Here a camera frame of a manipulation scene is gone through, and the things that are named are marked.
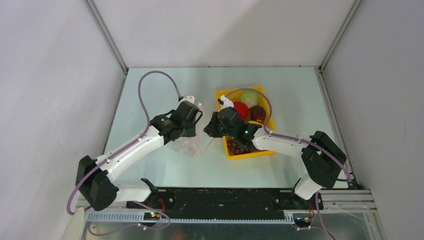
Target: wall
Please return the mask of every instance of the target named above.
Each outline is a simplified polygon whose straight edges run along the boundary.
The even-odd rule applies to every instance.
[[[129,67],[319,65],[354,0],[95,1]]]
[[[123,74],[81,0],[3,0],[0,32],[0,236],[60,239],[78,161],[101,153]]]
[[[391,240],[424,231],[424,1],[364,1],[324,74]]]

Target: yellow container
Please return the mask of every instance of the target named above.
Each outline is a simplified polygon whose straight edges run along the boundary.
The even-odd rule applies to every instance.
[[[247,88],[249,88],[249,89],[254,89],[254,90],[258,90],[259,92],[261,92],[261,93],[263,93],[263,94],[265,94],[264,93],[264,89],[261,87],[261,86],[249,86],[249,87],[247,87]],[[215,98],[216,99],[219,99],[222,95],[227,95],[227,94],[229,94],[230,92],[232,92],[232,91],[234,91],[234,90],[236,90],[237,88],[235,88],[235,89],[227,89],[227,90],[220,90],[220,91],[217,91],[217,92],[215,92]],[[242,92],[244,92],[243,90],[241,90],[241,91],[238,91],[238,92],[235,92],[235,93],[233,93],[233,94],[231,94],[230,96],[228,96],[228,98],[231,100],[231,101],[239,101],[239,99],[240,99],[240,96],[242,95]],[[258,106],[261,106],[261,107],[263,107],[264,109],[265,109],[265,112],[266,112],[266,116],[268,117],[269,116],[269,114],[270,114],[270,106],[268,106],[268,104],[267,104],[267,101],[262,97],[262,96],[260,96],[259,97],[259,103],[258,103]],[[218,109],[218,111],[220,110],[220,108],[221,108],[221,106],[220,106],[220,104],[218,103],[218,101],[216,101],[216,108]],[[249,114],[249,116],[246,118],[246,119],[244,119],[245,120],[245,122],[248,122],[249,120],[250,120],[250,114]],[[269,121],[268,121],[268,123],[266,124],[266,126],[269,128],[269,129],[272,129],[272,130],[275,130],[276,129],[276,127],[275,127],[275,125],[274,125],[274,121],[273,121],[273,118],[271,117],[270,119],[269,119]],[[226,137],[226,136],[224,136],[223,138],[222,138],[222,141],[223,141],[223,143],[224,143],[224,151],[225,151],[225,155],[226,155],[226,157],[229,159],[229,160],[236,160],[236,159],[243,159],[243,158],[250,158],[250,157],[257,157],[257,156],[262,156],[262,155],[269,155],[269,154],[274,154],[275,152],[274,151],[259,151],[259,150],[257,150],[257,151],[254,151],[254,152],[251,152],[251,153],[244,153],[244,154],[239,154],[239,155],[234,155],[232,152],[229,152],[228,151],[228,148],[227,148],[227,140],[230,140],[231,138],[229,138],[229,137]]]

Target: green cabbage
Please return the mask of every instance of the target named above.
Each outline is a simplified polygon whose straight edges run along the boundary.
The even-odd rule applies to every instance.
[[[240,102],[246,104],[248,108],[252,108],[259,103],[259,94],[254,91],[244,91],[241,93]]]

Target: white table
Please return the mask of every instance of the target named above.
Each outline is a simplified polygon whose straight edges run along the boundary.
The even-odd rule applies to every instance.
[[[320,130],[334,139],[313,67],[130,68],[106,151],[117,148],[146,126],[137,87],[140,77],[151,70],[171,75],[183,96],[195,96],[196,102],[202,103],[207,113],[200,124],[209,122],[210,113],[217,110],[215,91],[260,85],[271,101],[276,132],[312,135]],[[174,86],[161,74],[148,76],[141,94],[151,118],[178,106]],[[222,140],[215,139],[199,157],[188,157],[167,146],[157,149],[127,169],[120,179],[147,178],[159,187],[292,188],[305,173],[301,160],[278,153],[228,160]],[[334,187],[348,185],[337,182]]]

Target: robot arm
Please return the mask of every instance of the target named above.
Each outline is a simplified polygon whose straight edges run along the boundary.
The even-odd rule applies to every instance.
[[[270,150],[302,160],[307,174],[296,183],[293,192],[303,200],[309,200],[323,187],[334,187],[341,168],[327,155],[304,141],[270,135],[260,124],[245,123],[228,99],[222,96],[218,101],[223,107],[212,114],[209,124],[203,129],[210,137],[227,136],[244,149]],[[346,161],[346,155],[324,132],[292,137],[317,144],[335,156],[342,165]]]
[[[176,110],[155,116],[145,133],[139,132],[117,149],[96,159],[83,157],[78,164],[75,185],[97,164],[106,161],[79,189],[93,209],[101,211],[113,202],[145,201],[151,193],[151,183],[147,179],[134,182],[117,178],[149,152],[180,137],[196,136],[196,123],[201,117],[202,112],[194,105],[194,97],[181,99]]]

